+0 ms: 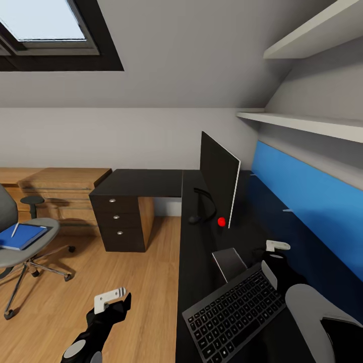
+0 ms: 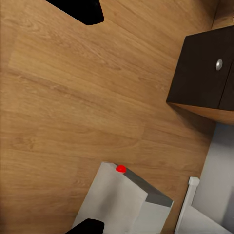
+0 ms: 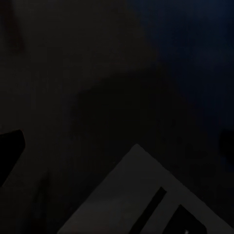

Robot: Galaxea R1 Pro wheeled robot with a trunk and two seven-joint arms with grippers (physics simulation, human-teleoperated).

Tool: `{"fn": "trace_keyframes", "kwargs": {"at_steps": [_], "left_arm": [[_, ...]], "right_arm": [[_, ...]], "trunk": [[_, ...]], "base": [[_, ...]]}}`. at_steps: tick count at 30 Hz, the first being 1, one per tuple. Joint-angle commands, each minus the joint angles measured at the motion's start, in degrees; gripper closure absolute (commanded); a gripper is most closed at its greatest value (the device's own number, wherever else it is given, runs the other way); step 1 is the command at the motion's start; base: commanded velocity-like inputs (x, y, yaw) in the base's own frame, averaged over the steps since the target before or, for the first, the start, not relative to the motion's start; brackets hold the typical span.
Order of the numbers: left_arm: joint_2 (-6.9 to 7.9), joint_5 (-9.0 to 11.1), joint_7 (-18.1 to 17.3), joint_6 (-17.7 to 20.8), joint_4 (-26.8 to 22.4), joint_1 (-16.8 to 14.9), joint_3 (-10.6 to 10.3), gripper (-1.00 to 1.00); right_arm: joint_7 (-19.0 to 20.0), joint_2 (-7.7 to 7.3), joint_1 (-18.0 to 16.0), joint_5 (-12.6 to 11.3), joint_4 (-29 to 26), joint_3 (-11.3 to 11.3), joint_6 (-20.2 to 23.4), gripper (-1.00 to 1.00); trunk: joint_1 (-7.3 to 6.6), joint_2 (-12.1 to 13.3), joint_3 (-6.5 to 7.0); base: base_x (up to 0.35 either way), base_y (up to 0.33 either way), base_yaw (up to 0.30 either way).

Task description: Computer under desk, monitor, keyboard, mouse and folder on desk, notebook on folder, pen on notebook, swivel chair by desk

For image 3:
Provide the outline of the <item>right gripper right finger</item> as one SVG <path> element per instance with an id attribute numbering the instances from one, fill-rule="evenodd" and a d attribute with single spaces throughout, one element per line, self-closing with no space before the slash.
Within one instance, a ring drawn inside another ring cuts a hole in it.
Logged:
<path id="1" fill-rule="evenodd" d="M 234 169 L 234 132 L 222 130 L 218 146 Z"/>

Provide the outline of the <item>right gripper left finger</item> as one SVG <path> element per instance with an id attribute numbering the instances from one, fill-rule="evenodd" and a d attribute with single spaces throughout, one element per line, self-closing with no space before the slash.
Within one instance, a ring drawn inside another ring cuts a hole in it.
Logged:
<path id="1" fill-rule="evenodd" d="M 25 149 L 21 130 L 0 135 L 0 188 Z"/>

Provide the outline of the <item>keyboard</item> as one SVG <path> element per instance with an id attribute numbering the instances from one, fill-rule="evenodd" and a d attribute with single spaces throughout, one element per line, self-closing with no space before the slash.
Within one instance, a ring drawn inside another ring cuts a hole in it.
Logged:
<path id="1" fill-rule="evenodd" d="M 137 143 L 56 234 L 234 234 Z"/>

